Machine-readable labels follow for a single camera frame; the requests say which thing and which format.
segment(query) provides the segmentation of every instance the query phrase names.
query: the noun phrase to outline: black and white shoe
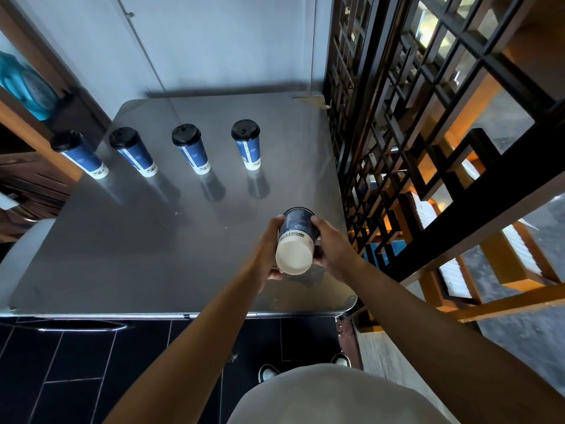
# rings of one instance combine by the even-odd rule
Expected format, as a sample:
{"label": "black and white shoe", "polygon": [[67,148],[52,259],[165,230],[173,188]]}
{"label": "black and white shoe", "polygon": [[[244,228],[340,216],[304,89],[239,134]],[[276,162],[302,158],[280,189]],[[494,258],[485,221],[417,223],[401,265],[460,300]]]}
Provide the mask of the black and white shoe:
{"label": "black and white shoe", "polygon": [[279,373],[280,372],[274,366],[266,364],[261,366],[261,369],[259,369],[259,384],[268,381],[271,378],[275,378],[275,376],[279,375]]}
{"label": "black and white shoe", "polygon": [[343,353],[337,353],[335,356],[333,356],[331,363],[333,363],[334,365],[351,367],[351,361],[349,360],[349,357]]}

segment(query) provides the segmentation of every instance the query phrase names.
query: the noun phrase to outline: person's right hand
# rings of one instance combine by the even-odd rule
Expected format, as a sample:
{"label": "person's right hand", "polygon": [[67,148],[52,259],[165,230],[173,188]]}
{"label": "person's right hand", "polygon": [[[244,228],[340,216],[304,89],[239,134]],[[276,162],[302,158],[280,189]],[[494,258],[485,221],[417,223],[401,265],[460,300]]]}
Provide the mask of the person's right hand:
{"label": "person's right hand", "polygon": [[320,230],[322,249],[321,256],[314,254],[314,263],[326,268],[336,280],[346,283],[346,272],[353,269],[358,259],[363,258],[355,252],[347,237],[329,222],[316,216],[312,216],[311,220]]}

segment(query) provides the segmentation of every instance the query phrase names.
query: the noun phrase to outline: detergent bottle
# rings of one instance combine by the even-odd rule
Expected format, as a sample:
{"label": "detergent bottle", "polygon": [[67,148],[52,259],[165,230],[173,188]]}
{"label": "detergent bottle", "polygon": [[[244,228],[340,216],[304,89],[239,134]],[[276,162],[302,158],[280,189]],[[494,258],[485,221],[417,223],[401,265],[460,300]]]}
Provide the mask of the detergent bottle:
{"label": "detergent bottle", "polygon": [[0,52],[0,85],[38,120],[53,115],[59,99],[53,88],[34,69],[5,52]]}

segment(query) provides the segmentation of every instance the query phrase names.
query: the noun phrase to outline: hand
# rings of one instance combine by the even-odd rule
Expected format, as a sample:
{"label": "hand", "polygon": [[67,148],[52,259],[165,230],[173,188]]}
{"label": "hand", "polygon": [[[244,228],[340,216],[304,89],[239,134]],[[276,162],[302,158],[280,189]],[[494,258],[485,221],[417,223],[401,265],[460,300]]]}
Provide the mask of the hand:
{"label": "hand", "polygon": [[283,225],[284,216],[278,216],[269,221],[267,228],[251,258],[245,264],[243,271],[249,271],[261,282],[260,290],[265,286],[267,280],[283,279],[283,272],[275,266],[275,253],[279,242],[279,227]]}
{"label": "hand", "polygon": [[329,222],[312,216],[314,226],[320,230],[321,255],[314,253],[314,263],[326,268],[336,280],[345,283],[346,271],[358,261],[359,256],[347,237],[333,227]]}

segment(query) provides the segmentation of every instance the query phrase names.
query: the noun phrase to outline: forearm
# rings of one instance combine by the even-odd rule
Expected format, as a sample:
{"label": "forearm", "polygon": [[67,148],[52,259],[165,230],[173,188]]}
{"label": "forearm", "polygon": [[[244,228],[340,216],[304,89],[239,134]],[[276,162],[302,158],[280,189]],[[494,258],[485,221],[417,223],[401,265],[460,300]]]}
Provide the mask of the forearm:
{"label": "forearm", "polygon": [[195,423],[260,285],[252,267],[242,270],[131,386],[105,424]]}
{"label": "forearm", "polygon": [[565,399],[513,355],[362,259],[345,281],[461,422],[556,422]]}

